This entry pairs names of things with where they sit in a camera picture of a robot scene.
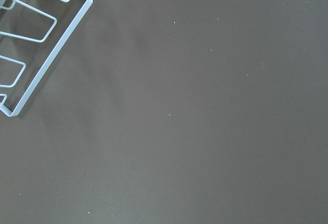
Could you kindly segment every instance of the dark gray tabletop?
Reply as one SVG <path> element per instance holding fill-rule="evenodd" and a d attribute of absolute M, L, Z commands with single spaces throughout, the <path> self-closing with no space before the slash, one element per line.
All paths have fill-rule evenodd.
<path fill-rule="evenodd" d="M 327 1 L 94 0 L 0 115 L 0 223 L 327 223 Z"/>

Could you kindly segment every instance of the matte gray surface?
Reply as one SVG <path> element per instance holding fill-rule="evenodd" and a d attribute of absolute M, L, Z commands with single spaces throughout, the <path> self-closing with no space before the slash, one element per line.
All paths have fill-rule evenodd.
<path fill-rule="evenodd" d="M 94 0 L 0 116 L 0 223 L 327 223 L 326 2 Z"/>

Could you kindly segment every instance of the dish rack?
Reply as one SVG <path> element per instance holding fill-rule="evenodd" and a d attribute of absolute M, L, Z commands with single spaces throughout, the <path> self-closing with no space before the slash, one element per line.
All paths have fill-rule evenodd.
<path fill-rule="evenodd" d="M 52 35 L 56 34 L 57 38 L 55 38 L 54 43 L 52 44 L 50 50 L 47 52 L 45 60 L 41 60 L 38 70 L 33 73 L 32 76 L 29 76 L 27 78 L 28 83 L 24 83 L 24 90 L 21 92 L 21 95 L 18 98 L 14 98 L 14 104 L 11 104 L 11 106 L 7 106 L 7 100 L 10 97 L 10 93 L 12 93 L 11 90 L 13 90 L 17 83 L 20 82 L 22 76 L 25 74 L 25 70 L 29 67 L 29 61 L 23 61 L 21 59 L 15 59 L 14 57 L 10 57 L 8 55 L 2 55 L 2 48 L 0 44 L 0 61 L 2 63 L 6 63 L 8 65 L 14 66 L 17 71 L 14 72 L 14 77 L 10 76 L 9 79 L 6 79 L 3 83 L 3 79 L 1 79 L 0 83 L 0 110 L 5 113 L 7 116 L 17 116 L 19 115 L 20 111 L 26 104 L 27 100 L 31 96 L 32 92 L 46 73 L 47 69 L 55 59 L 55 57 L 58 55 L 59 51 L 63 47 L 64 43 L 67 41 L 69 36 L 72 34 L 73 30 L 76 28 L 78 23 L 81 21 L 85 13 L 88 11 L 92 4 L 92 0 L 84 0 L 83 3 L 81 3 L 81 6 L 78 10 L 75 10 L 76 13 L 71 17 L 71 20 L 67 23 L 67 27 L 64 29 L 61 29 L 60 32 L 56 32 L 56 26 L 60 22 L 60 18 L 57 18 L 53 14 L 50 14 L 46 12 L 45 10 L 41 8 L 37 8 L 35 5 L 31 5 L 29 1 L 32 0 L 0 0 L 0 12 L 1 15 L 5 13 L 11 13 L 14 7 L 17 5 L 20 5 L 20 7 L 26 11 L 31 10 L 30 13 L 36 13 L 40 17 L 44 17 L 46 20 L 50 21 L 48 29 L 43 32 L 43 35 L 39 37 L 33 37 L 28 35 L 21 35 L 15 32 L 9 32 L 9 31 L 1 31 L 0 29 L 0 43 L 3 38 L 10 38 L 14 41 L 15 44 L 21 45 L 22 42 L 27 42 L 28 47 L 30 49 L 33 49 L 33 44 L 38 44 L 41 47 L 42 45 L 47 42 L 47 39 Z M 72 0 L 42 0 L 42 3 L 45 1 L 49 1 L 52 5 L 56 3 L 65 3 L 69 4 Z M 22 14 L 24 12 L 18 13 L 19 16 L 24 17 Z M 9 17 L 9 22 L 15 21 L 15 18 Z"/>

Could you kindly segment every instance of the wire rack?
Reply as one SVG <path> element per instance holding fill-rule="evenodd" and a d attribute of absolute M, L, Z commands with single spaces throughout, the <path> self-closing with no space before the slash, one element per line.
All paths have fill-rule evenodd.
<path fill-rule="evenodd" d="M 71 3 L 72 0 L 54 0 L 56 3 Z M 12 93 L 12 89 L 14 89 L 17 85 L 17 83 L 20 82 L 20 79 L 22 75 L 24 75 L 24 71 L 27 67 L 29 67 L 29 62 L 23 61 L 21 59 L 14 59 L 14 57 L 9 57 L 7 55 L 1 55 L 4 50 L 4 48 L 1 48 L 0 45 L 0 60 L 1 62 L 6 62 L 8 64 L 11 64 L 12 66 L 15 66 L 17 71 L 15 72 L 14 78 L 11 77 L 8 80 L 3 80 L 1 78 L 0 83 L 0 110 L 5 113 L 7 116 L 17 116 L 19 115 L 20 111 L 26 104 L 27 100 L 31 96 L 32 92 L 46 73 L 47 69 L 55 59 L 55 57 L 58 55 L 59 51 L 67 41 L 68 37 L 71 35 L 73 30 L 76 28 L 78 23 L 81 21 L 85 13 L 88 11 L 92 4 L 92 0 L 84 0 L 81 7 L 76 11 L 76 14 L 72 17 L 71 21 L 67 24 L 67 27 L 64 30 L 60 31 L 59 37 L 56 39 L 56 42 L 53 44 L 53 47 L 51 48 L 50 52 L 46 55 L 45 59 L 42 60 L 42 63 L 38 69 L 38 71 L 30 78 L 30 81 L 26 87 L 24 88 L 24 91 L 20 95 L 20 97 L 17 99 L 14 105 L 7 106 L 7 100 L 9 99 L 10 93 Z M 37 13 L 39 16 L 43 16 L 47 20 L 49 20 L 51 23 L 49 24 L 48 29 L 43 32 L 42 35 L 39 35 L 38 37 L 28 36 L 28 35 L 22 35 L 18 33 L 13 33 L 9 31 L 0 31 L 0 37 L 8 37 L 15 40 L 21 40 L 24 42 L 29 42 L 30 44 L 45 44 L 49 36 L 51 34 L 55 34 L 56 31 L 56 25 L 61 20 L 60 18 L 57 18 L 56 16 L 50 14 L 49 12 L 37 8 L 35 5 L 31 5 L 29 3 L 29 0 L 0 0 L 0 12 L 2 14 L 4 13 L 11 13 L 14 7 L 20 5 L 20 7 L 23 10 L 31 10 L 34 13 Z M 11 24 L 11 22 L 15 21 L 16 14 L 13 14 L 12 18 L 10 18 L 8 24 Z"/>

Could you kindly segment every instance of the white wire rack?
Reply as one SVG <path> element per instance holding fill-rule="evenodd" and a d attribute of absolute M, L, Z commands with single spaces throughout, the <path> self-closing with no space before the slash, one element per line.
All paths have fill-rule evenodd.
<path fill-rule="evenodd" d="M 51 24 L 50 28 L 48 29 L 48 31 L 41 38 L 27 37 L 27 36 L 22 36 L 22 35 L 4 32 L 4 31 L 0 31 L 0 35 L 3 35 L 4 37 L 13 37 L 13 38 L 17 38 L 20 40 L 27 40 L 29 42 L 34 42 L 34 43 L 39 43 L 39 44 L 42 44 L 43 42 L 45 42 L 45 40 L 48 38 L 48 36 L 51 34 L 51 32 L 55 29 L 56 24 L 57 24 L 57 18 L 55 18 L 53 15 L 50 15 L 40 9 L 37 9 L 21 0 L 10 0 L 11 1 L 10 6 L 5 6 L 6 1 L 7 0 L 0 0 L 0 10 L 10 11 L 14 8 L 14 6 L 16 4 L 20 4 L 21 6 L 27 8 L 29 10 L 32 10 L 36 13 L 39 13 L 42 16 L 49 18 L 52 21 L 52 24 Z M 63 3 L 68 3 L 71 0 L 58 0 L 58 1 L 63 2 Z M 77 12 L 77 14 L 73 18 L 73 20 L 70 22 L 68 27 L 65 29 L 64 33 L 62 34 L 62 36 L 60 37 L 58 42 L 55 44 L 54 48 L 52 49 L 52 51 L 50 52 L 48 57 L 45 59 L 42 66 L 40 67 L 38 72 L 35 74 L 32 81 L 29 83 L 24 94 L 21 96 L 20 100 L 17 102 L 15 107 L 12 108 L 12 110 L 10 110 L 9 108 L 6 107 L 6 100 L 8 97 L 7 93 L 0 93 L 0 110 L 2 112 L 4 112 L 7 116 L 17 116 L 20 113 L 23 106 L 27 102 L 28 98 L 31 96 L 32 92 L 36 88 L 37 84 L 40 82 L 43 75 L 45 74 L 45 72 L 47 71 L 47 69 L 49 68 L 49 66 L 51 65 L 51 63 L 53 62 L 53 60 L 55 59 L 57 54 L 59 53 L 60 49 L 63 47 L 64 43 L 66 42 L 68 37 L 71 35 L 73 30 L 76 28 L 77 24 L 80 22 L 80 20 L 83 18 L 85 13 L 90 8 L 92 2 L 93 2 L 92 0 L 85 0 L 84 4 L 81 6 L 80 10 Z M 26 65 L 26 63 L 23 63 L 20 60 L 11 59 L 9 57 L 2 56 L 2 55 L 0 55 L 0 59 L 2 59 L 4 61 L 8 61 L 12 64 L 16 64 L 19 66 L 20 71 L 19 71 L 18 75 L 16 76 L 16 78 L 14 79 L 13 83 L 5 83 L 5 84 L 0 83 L 1 88 L 6 88 L 6 89 L 13 88 L 19 81 L 19 79 L 22 76 L 27 65 Z"/>

